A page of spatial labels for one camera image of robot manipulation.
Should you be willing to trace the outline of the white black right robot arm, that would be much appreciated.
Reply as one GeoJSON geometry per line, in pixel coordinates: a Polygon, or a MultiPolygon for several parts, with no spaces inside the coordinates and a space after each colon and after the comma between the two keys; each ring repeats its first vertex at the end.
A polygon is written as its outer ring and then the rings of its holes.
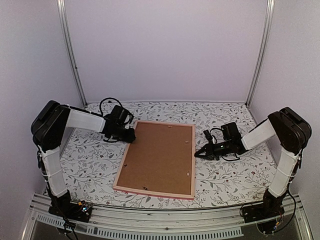
{"type": "Polygon", "coordinates": [[[281,154],[275,176],[265,191],[264,203],[259,206],[258,213],[262,218],[269,218],[278,210],[277,200],[288,192],[289,184],[301,167],[303,150],[312,135],[310,124],[290,107],[284,107],[267,116],[254,129],[241,135],[235,122],[222,125],[224,141],[214,143],[211,131],[203,132],[208,143],[195,152],[196,158],[212,161],[228,154],[242,155],[267,140],[277,137],[281,154]]]}

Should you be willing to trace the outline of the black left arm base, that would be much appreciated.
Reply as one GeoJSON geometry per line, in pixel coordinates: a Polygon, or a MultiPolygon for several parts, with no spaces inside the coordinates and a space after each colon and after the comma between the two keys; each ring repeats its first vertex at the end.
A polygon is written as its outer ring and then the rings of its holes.
{"type": "Polygon", "coordinates": [[[72,203],[67,198],[53,198],[48,212],[68,220],[88,223],[92,214],[92,204],[84,200],[72,203]]]}

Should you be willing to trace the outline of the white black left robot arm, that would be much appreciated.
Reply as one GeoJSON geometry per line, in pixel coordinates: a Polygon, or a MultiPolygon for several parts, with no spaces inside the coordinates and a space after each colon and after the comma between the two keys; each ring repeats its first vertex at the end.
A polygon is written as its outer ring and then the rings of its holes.
{"type": "Polygon", "coordinates": [[[31,125],[32,140],[40,154],[39,166],[44,168],[43,177],[48,185],[51,198],[57,198],[55,209],[63,216],[74,213],[74,205],[65,198],[70,197],[63,178],[60,162],[60,146],[66,128],[88,130],[105,136],[108,142],[132,143],[135,130],[128,125],[134,116],[121,103],[111,113],[91,112],[57,101],[50,100],[40,111],[31,125]]]}

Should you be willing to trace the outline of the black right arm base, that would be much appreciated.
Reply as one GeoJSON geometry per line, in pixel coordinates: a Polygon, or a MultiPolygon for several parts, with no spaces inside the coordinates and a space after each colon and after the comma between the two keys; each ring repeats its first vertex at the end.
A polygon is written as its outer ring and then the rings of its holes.
{"type": "Polygon", "coordinates": [[[244,219],[245,223],[253,223],[257,221],[272,218],[272,220],[258,223],[257,229],[264,235],[274,234],[280,224],[283,222],[284,207],[276,206],[275,209],[266,208],[263,203],[259,204],[244,204],[240,207],[239,214],[244,219]]]}

